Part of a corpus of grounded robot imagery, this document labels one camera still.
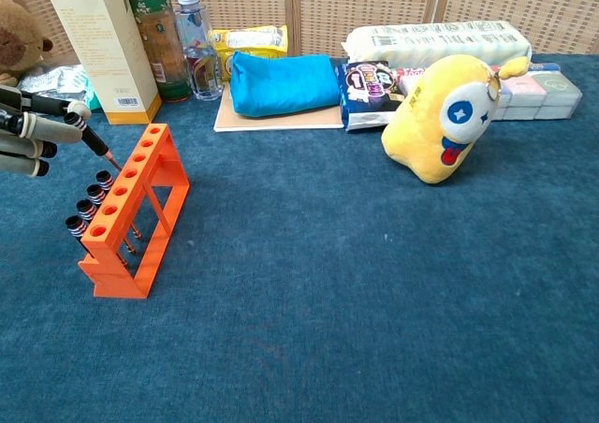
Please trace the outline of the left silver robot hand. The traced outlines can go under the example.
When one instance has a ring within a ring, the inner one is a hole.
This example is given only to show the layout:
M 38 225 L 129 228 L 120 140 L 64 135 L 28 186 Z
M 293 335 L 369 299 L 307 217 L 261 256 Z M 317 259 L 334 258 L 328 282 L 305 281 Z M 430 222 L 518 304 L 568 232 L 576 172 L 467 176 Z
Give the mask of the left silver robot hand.
M 64 122 L 75 111 L 88 123 L 91 111 L 79 100 L 67 101 L 0 85 L 0 170 L 43 177 L 59 143 L 83 140 L 81 131 Z

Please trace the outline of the orange tube rack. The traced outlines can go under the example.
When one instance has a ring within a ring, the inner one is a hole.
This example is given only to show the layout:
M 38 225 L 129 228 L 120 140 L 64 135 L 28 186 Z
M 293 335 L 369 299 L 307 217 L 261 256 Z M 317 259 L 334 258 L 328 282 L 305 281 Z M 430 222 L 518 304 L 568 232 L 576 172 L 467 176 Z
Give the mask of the orange tube rack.
M 189 187 L 168 125 L 148 125 L 82 236 L 90 253 L 79 266 L 93 282 L 95 297 L 149 296 Z M 117 252 L 145 198 L 153 206 L 157 224 L 137 271 L 130 273 Z

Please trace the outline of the silver wet wipes pack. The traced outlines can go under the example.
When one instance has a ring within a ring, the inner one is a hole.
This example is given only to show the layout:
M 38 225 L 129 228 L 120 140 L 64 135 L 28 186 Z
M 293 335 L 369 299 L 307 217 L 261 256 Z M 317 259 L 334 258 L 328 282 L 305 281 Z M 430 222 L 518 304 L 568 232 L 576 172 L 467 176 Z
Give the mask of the silver wet wipes pack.
M 22 76 L 18 88 L 27 93 L 50 98 L 79 100 L 91 111 L 102 109 L 82 65 L 38 66 Z

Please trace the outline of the brown capybara plush toy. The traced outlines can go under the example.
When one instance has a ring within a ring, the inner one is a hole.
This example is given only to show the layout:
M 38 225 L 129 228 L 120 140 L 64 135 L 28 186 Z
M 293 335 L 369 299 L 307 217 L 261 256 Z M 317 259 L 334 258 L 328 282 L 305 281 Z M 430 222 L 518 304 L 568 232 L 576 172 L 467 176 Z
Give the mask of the brown capybara plush toy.
M 0 0 L 0 85 L 16 87 L 24 73 L 38 66 L 53 43 L 34 16 L 21 5 Z

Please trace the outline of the cream and yellow carton box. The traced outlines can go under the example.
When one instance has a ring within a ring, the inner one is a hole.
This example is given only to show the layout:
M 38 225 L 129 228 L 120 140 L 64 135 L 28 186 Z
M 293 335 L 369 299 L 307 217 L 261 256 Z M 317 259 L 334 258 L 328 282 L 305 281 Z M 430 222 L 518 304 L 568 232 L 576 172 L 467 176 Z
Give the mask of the cream and yellow carton box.
M 149 124 L 162 101 L 128 0 L 50 0 L 110 124 Z

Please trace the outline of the green tea bottle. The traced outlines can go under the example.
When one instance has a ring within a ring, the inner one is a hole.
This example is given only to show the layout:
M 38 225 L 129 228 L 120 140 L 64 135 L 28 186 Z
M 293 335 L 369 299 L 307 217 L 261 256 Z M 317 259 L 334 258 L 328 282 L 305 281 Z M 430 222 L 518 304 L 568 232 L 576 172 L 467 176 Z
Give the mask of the green tea bottle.
M 128 0 L 150 63 L 158 93 L 166 102 L 192 93 L 170 0 Z

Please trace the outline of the clear water bottle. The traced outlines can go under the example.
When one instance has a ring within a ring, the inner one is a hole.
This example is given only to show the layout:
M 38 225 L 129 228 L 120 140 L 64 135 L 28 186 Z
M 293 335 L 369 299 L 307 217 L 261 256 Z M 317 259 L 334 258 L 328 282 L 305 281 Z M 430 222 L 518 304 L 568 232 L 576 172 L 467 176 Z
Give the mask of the clear water bottle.
M 176 23 L 194 95 L 211 101 L 223 92 L 209 13 L 201 0 L 177 0 Z

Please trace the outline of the beige flat board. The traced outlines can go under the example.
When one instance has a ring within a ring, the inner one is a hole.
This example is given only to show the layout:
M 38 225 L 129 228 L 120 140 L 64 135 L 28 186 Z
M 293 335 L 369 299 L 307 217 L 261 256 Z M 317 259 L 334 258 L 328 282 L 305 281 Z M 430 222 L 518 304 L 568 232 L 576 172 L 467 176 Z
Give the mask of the beige flat board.
M 343 128 L 338 107 L 306 111 L 302 113 L 268 118 L 248 118 L 233 109 L 229 84 L 224 85 L 221 104 L 213 130 L 217 133 L 239 131 L 340 129 Z

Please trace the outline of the blue folded cloth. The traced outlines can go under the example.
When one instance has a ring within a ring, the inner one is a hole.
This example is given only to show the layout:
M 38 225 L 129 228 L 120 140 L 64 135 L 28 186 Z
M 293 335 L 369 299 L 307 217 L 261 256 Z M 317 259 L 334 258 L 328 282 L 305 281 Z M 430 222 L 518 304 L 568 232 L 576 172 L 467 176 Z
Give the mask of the blue folded cloth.
M 234 110 L 249 118 L 337 106 L 340 92 L 330 58 L 311 54 L 263 58 L 237 51 L 230 93 Z

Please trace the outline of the dark purple printed packet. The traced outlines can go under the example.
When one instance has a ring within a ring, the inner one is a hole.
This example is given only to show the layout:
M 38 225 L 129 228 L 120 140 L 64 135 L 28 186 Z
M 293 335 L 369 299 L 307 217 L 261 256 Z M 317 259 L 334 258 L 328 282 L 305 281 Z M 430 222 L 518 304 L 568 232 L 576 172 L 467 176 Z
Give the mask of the dark purple printed packet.
M 334 71 L 347 132 L 386 126 L 404 100 L 387 61 L 344 63 Z

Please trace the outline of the blue carpet table cover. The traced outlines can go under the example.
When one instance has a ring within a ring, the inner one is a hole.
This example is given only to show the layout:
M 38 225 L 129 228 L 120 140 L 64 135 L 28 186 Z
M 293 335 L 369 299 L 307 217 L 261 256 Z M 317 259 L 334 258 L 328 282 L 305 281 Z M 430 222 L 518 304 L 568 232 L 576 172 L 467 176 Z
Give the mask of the blue carpet table cover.
M 495 122 L 429 186 L 377 131 L 217 133 L 146 300 L 96 299 L 67 216 L 106 166 L 0 173 L 0 423 L 599 423 L 599 55 L 565 121 Z

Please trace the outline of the wicker folding screen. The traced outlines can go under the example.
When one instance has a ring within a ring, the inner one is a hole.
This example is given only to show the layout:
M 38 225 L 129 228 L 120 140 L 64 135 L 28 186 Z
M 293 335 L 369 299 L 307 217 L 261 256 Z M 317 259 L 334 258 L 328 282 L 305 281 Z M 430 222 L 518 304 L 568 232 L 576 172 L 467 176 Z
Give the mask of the wicker folding screen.
M 363 25 L 503 20 L 536 53 L 599 54 L 599 0 L 202 0 L 213 27 L 285 25 L 293 54 L 343 54 Z

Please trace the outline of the plastic food wrap box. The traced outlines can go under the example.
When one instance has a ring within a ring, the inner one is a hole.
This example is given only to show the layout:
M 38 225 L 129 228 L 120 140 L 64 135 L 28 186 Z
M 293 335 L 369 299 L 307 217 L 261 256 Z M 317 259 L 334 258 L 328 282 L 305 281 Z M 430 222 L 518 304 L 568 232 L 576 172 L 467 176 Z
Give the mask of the plastic food wrap box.
M 557 63 L 530 63 L 529 72 L 561 72 L 561 66 Z M 425 72 L 424 67 L 418 68 L 396 68 L 392 70 L 393 78 L 404 95 L 408 95 L 416 86 L 418 79 Z

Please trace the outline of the yellow plush toy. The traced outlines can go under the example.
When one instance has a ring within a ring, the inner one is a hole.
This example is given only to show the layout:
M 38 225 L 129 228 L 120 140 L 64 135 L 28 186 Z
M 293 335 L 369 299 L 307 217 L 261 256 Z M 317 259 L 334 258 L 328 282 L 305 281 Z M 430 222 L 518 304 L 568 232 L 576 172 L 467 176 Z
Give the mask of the yellow plush toy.
M 448 179 L 485 133 L 499 106 L 502 80 L 529 70 L 520 56 L 495 71 L 470 54 L 434 62 L 395 111 L 381 142 L 387 156 L 421 181 Z

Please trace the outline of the white paper towel pack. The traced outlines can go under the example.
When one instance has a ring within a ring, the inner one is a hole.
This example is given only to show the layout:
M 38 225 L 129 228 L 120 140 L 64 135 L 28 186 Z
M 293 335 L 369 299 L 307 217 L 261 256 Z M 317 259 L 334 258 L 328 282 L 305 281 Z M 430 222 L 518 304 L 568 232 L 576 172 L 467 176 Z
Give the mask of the white paper towel pack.
M 469 54 L 490 66 L 532 57 L 529 40 L 506 21 L 371 25 L 342 42 L 351 63 L 386 61 L 392 68 L 427 67 L 453 54 Z

